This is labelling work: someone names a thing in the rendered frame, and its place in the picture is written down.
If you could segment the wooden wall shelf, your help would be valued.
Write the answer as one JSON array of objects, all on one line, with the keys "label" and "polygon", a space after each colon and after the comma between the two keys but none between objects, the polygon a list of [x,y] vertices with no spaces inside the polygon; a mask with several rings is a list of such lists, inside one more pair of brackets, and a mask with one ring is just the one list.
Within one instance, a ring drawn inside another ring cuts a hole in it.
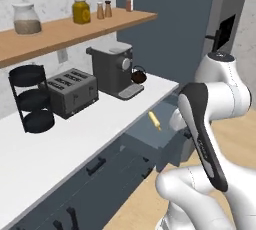
[{"label": "wooden wall shelf", "polygon": [[65,18],[43,23],[43,31],[35,35],[18,35],[14,30],[0,32],[0,69],[155,20],[157,16],[157,13],[113,8],[110,18],[99,20],[92,13],[91,22],[85,25]]}]

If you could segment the brown shaker with pale cap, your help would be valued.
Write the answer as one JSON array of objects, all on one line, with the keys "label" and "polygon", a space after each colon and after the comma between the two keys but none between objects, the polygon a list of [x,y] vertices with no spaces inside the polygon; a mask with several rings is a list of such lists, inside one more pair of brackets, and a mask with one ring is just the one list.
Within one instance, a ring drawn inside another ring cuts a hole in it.
[{"label": "brown shaker with pale cap", "polygon": [[104,9],[103,9],[103,3],[102,2],[97,2],[97,19],[104,19]]}]

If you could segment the grey four-slot toaster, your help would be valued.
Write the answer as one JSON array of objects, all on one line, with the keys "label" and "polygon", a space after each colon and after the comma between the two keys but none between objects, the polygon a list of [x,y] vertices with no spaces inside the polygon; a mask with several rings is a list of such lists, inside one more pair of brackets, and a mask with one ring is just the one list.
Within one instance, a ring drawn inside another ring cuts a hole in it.
[{"label": "grey four-slot toaster", "polygon": [[52,110],[68,119],[99,99],[97,78],[72,68],[41,82],[39,89],[48,88]]}]

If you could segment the brown shaker with dark cap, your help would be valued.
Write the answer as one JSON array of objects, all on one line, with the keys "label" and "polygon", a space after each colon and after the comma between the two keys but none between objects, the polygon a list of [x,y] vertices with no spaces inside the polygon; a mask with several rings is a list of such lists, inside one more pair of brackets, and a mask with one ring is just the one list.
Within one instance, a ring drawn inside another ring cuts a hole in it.
[{"label": "brown shaker with dark cap", "polygon": [[112,8],[111,8],[111,1],[106,0],[105,1],[105,17],[112,17]]}]

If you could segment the glass jar with grey contents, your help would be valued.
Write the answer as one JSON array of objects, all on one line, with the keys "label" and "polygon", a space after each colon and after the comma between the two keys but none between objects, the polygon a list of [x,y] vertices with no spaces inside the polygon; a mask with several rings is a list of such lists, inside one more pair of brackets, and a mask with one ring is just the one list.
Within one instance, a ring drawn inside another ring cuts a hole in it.
[{"label": "glass jar with grey contents", "polygon": [[42,31],[40,19],[33,3],[12,5],[14,10],[14,29],[19,35],[32,35]]}]

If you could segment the white wall outlet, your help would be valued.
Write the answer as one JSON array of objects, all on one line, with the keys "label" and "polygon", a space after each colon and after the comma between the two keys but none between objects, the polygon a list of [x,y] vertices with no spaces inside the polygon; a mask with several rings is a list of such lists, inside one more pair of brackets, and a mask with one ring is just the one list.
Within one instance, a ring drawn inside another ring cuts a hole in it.
[{"label": "white wall outlet", "polygon": [[57,57],[59,63],[64,63],[68,60],[67,49],[61,49],[57,51]]}]

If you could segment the closed dark blue drawer front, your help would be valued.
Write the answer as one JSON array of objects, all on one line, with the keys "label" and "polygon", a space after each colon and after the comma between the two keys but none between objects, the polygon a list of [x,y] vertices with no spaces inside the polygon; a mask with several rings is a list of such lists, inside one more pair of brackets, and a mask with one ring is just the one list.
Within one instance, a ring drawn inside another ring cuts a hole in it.
[{"label": "closed dark blue drawer front", "polygon": [[149,167],[153,168],[154,166],[151,161],[142,157],[140,154],[136,153],[127,146],[121,145],[119,141],[115,141],[109,145],[98,156],[105,158],[106,163],[92,176],[87,174],[85,165],[77,173],[65,181],[45,200],[46,213],[55,211],[59,205],[64,204],[65,201],[67,201],[82,187],[103,174],[105,174],[107,177],[111,177],[114,174],[123,173],[128,169],[144,172]]}]

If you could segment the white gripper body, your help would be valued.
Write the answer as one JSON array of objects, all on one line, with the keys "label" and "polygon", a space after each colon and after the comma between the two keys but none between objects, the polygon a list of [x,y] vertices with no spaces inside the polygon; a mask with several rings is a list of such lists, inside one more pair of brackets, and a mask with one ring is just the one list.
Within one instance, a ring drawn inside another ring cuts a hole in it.
[{"label": "white gripper body", "polygon": [[176,108],[169,120],[169,126],[174,130],[174,131],[180,131],[181,129],[184,129],[187,127],[186,122],[184,121],[180,110]]}]

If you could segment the tall dark blue cabinet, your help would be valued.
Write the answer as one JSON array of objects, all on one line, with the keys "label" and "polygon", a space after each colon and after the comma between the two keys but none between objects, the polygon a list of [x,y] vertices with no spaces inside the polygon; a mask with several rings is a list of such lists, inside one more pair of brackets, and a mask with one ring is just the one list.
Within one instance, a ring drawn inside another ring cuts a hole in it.
[{"label": "tall dark blue cabinet", "polygon": [[[123,7],[126,0],[117,0]],[[117,33],[133,45],[133,60],[151,74],[186,84],[202,59],[212,0],[134,0],[134,8],[158,17]]]}]

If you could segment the black three-tier stand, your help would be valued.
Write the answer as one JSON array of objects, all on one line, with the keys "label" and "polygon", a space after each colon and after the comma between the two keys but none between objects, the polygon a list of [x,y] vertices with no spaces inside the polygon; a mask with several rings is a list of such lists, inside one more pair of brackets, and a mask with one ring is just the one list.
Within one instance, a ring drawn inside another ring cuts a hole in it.
[{"label": "black three-tier stand", "polygon": [[25,132],[42,133],[55,124],[42,65],[24,65],[9,72],[9,83]]}]

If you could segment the dark blue cabinet door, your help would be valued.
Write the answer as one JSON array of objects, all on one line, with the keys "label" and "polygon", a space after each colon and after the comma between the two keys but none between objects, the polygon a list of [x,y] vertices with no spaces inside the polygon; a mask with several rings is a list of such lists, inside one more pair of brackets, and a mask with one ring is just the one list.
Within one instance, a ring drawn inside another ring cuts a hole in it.
[{"label": "dark blue cabinet door", "polygon": [[103,230],[117,210],[129,198],[137,186],[144,180],[133,169],[107,177],[105,174],[90,181],[64,204],[59,205],[42,219],[38,209],[34,209],[10,230],[57,230],[53,222],[58,220],[64,230],[72,230],[68,207],[73,207],[79,224],[79,230]]}]

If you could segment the yellow jar with white lid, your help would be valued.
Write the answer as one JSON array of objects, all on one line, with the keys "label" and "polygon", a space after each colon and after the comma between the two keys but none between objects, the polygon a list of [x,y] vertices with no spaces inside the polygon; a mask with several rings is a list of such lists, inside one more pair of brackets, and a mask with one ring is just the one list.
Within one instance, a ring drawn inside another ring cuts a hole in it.
[{"label": "yellow jar with white lid", "polygon": [[91,22],[90,6],[86,0],[74,0],[72,5],[73,22],[87,24]]}]

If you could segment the yellow wooden rolling pin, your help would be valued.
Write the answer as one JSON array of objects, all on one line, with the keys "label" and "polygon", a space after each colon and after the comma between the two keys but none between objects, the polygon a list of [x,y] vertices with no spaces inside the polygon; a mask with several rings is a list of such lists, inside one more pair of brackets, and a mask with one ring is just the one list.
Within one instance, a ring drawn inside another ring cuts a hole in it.
[{"label": "yellow wooden rolling pin", "polygon": [[155,114],[152,111],[148,112],[148,116],[151,119],[153,125],[159,130],[161,131],[161,126],[160,126],[160,122],[157,119],[157,117],[155,116]]}]

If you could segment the open dark blue drawer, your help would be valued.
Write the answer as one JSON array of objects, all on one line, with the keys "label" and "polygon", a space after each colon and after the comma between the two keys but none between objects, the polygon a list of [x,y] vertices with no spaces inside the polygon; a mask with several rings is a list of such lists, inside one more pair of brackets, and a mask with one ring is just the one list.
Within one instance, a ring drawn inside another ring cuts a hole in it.
[{"label": "open dark blue drawer", "polygon": [[121,137],[125,146],[151,161],[158,172],[168,163],[179,166],[194,152],[189,131],[175,131],[169,126],[169,120],[177,108],[177,98],[176,94],[172,94],[152,109],[160,122],[161,130],[145,115]]}]

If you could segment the grey coffee machine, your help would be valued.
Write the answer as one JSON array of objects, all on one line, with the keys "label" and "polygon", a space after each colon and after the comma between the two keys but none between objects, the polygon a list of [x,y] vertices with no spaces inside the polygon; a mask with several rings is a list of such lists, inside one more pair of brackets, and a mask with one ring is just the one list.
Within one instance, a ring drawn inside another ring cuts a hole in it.
[{"label": "grey coffee machine", "polygon": [[142,92],[144,86],[132,81],[133,51],[127,43],[114,41],[86,49],[92,57],[93,75],[98,89],[121,100],[129,100]]}]

